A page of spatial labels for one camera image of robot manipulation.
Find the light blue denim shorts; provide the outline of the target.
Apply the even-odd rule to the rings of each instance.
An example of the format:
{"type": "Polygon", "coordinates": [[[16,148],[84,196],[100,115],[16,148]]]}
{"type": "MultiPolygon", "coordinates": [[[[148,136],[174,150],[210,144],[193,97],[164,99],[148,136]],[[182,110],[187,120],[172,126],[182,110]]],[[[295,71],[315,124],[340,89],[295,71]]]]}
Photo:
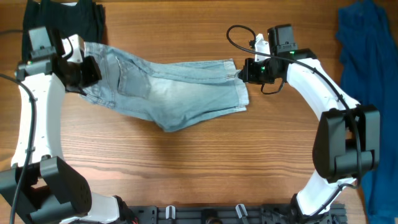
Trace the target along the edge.
{"type": "Polygon", "coordinates": [[[96,60],[102,79],[83,99],[118,113],[153,121],[165,132],[245,111],[246,85],[233,60],[154,63],[93,42],[85,55],[96,60]]]}

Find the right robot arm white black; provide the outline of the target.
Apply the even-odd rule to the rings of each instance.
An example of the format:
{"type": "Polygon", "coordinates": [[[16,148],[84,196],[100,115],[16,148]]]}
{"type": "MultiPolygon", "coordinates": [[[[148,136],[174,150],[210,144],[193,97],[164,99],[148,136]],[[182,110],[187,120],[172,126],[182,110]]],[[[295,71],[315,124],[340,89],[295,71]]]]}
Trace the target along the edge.
{"type": "Polygon", "coordinates": [[[344,189],[358,189],[364,174],[377,169],[380,113],[350,97],[330,78],[310,49],[299,49],[290,24],[271,27],[268,39],[254,34],[238,77],[264,87],[276,80],[296,89],[319,124],[312,149],[315,171],[284,215],[291,223],[323,222],[344,189]]]}

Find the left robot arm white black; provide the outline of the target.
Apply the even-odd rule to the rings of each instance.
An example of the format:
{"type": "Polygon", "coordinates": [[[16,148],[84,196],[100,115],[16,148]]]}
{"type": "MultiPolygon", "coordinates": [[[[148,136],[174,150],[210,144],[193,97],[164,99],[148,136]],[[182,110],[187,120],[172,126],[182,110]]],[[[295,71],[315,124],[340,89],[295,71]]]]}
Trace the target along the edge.
{"type": "Polygon", "coordinates": [[[116,197],[93,193],[87,180],[68,165],[60,142],[60,117],[67,93],[83,94],[101,79],[95,59],[83,52],[77,35],[58,30],[28,32],[32,50],[12,81],[21,93],[19,138],[9,170],[1,172],[1,195],[11,220],[25,223],[117,223],[116,197]]]}

